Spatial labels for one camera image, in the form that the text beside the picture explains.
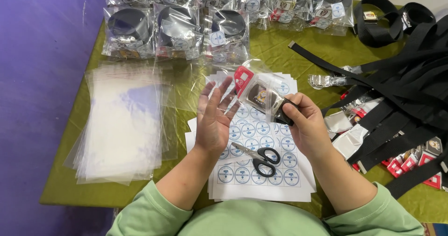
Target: green sweatshirt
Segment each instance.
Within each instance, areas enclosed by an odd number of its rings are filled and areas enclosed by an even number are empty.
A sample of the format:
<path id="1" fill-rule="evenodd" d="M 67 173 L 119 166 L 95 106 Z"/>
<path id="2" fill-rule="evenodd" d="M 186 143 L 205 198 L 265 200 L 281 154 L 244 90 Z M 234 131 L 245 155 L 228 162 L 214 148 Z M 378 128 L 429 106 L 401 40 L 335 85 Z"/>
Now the green sweatshirt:
<path id="1" fill-rule="evenodd" d="M 149 182 L 116 217 L 107 236 L 423 235 L 422 225 L 375 183 L 368 204 L 323 221 L 300 208 L 255 200 L 224 201 L 193 213 L 168 202 Z"/>

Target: shiny green fabric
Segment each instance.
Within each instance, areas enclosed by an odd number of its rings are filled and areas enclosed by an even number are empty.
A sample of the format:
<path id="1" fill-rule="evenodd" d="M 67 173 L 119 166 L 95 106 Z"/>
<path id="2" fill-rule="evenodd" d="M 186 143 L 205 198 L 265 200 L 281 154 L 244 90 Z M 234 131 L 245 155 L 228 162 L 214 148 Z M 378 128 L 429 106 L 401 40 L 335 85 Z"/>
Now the shiny green fabric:
<path id="1" fill-rule="evenodd" d="M 251 29 L 250 35 L 251 54 L 263 60 L 273 72 L 291 74 L 297 80 L 298 91 L 308 95 L 321 108 L 336 102 L 346 89 L 343 87 L 312 89 L 307 83 L 307 75 L 326 74 L 326 72 L 290 50 L 288 44 L 292 40 L 339 67 L 384 59 L 398 54 L 403 46 L 402 41 L 387 47 L 373 49 L 364 46 L 351 32 L 348 32 L 345 37 L 339 37 L 317 34 L 314 29 L 305 29 L 304 32 Z M 104 24 L 99 30 L 87 70 L 96 68 L 99 60 L 106 60 L 106 57 L 101 55 L 103 42 Z M 188 85 L 191 87 L 191 84 L 194 83 L 193 80 L 190 80 L 191 77 L 186 76 L 189 71 L 182 66 L 183 63 L 178 63 L 174 70 L 178 82 L 176 85 L 176 96 L 178 97 L 182 97 L 189 90 Z M 64 167 L 63 162 L 87 121 L 89 109 L 90 96 L 86 81 L 83 79 L 42 193 L 41 204 L 125 207 L 148 183 L 148 181 L 135 181 L 130 186 L 117 183 L 77 184 L 75 170 Z M 195 117 L 193 112 L 176 111 L 178 159 L 163 162 L 162 167 L 154 171 L 155 181 L 167 174 L 186 155 L 184 133 L 189 131 L 187 120 L 193 117 Z M 365 177 L 369 181 L 377 181 L 381 184 L 386 184 L 393 178 L 382 165 L 370 170 Z M 448 213 L 446 212 L 448 210 L 448 193 L 444 191 L 420 184 L 398 201 L 420 222 L 448 223 Z M 213 203 L 213 200 L 208 199 L 205 186 L 194 209 L 200 209 Z M 310 203 L 285 203 L 305 209 L 320 218 L 334 214 L 332 206 L 319 184 L 317 193 L 312 194 Z"/>

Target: scissors blade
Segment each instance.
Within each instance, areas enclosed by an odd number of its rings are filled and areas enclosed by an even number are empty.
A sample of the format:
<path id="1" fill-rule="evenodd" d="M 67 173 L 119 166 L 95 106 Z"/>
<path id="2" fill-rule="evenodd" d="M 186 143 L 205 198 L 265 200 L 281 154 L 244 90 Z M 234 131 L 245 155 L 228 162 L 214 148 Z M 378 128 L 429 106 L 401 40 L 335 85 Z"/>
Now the scissors blade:
<path id="1" fill-rule="evenodd" d="M 244 153 L 252 156 L 253 158 L 259 159 L 261 156 L 258 155 L 257 151 L 253 151 L 251 149 L 248 149 L 244 147 L 243 145 L 239 145 L 238 143 L 232 142 L 232 146 L 238 148 L 239 150 L 243 151 Z"/>

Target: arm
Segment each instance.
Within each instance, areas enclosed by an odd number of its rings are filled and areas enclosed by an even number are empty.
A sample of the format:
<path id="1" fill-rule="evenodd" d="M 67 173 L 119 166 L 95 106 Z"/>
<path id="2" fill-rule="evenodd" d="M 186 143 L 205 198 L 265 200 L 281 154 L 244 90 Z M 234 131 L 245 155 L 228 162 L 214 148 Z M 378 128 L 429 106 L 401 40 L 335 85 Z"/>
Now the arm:
<path id="1" fill-rule="evenodd" d="M 326 222 L 339 235 L 377 229 L 423 233 L 422 226 L 381 185 L 372 184 L 333 147 L 323 122 L 322 113 L 302 93 L 286 96 L 301 109 L 285 104 L 283 111 L 294 120 L 291 129 L 294 142 L 308 158 L 323 191 L 339 216 Z"/>
<path id="2" fill-rule="evenodd" d="M 215 83 L 206 85 L 199 98 L 193 149 L 157 184 L 151 181 L 137 194 L 116 217 L 107 236 L 171 236 L 191 217 L 191 208 L 227 145 L 230 121 L 239 107 L 233 106 L 227 114 L 219 110 L 227 109 L 235 96 L 231 93 L 221 101 L 230 83 L 232 77 L 213 91 L 210 100 Z"/>

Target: sleeve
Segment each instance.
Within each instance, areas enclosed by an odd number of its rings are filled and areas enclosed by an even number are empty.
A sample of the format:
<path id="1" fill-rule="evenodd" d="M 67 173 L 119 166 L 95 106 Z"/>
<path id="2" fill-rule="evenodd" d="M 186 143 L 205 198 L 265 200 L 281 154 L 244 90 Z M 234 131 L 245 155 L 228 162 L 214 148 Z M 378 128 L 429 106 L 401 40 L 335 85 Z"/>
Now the sleeve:
<path id="1" fill-rule="evenodd" d="M 324 220 L 339 236 L 423 235 L 423 226 L 409 214 L 384 186 L 374 183 L 378 193 L 366 205 Z"/>
<path id="2" fill-rule="evenodd" d="M 118 214 L 106 236 L 172 236 L 192 214 L 172 205 L 150 181 Z"/>

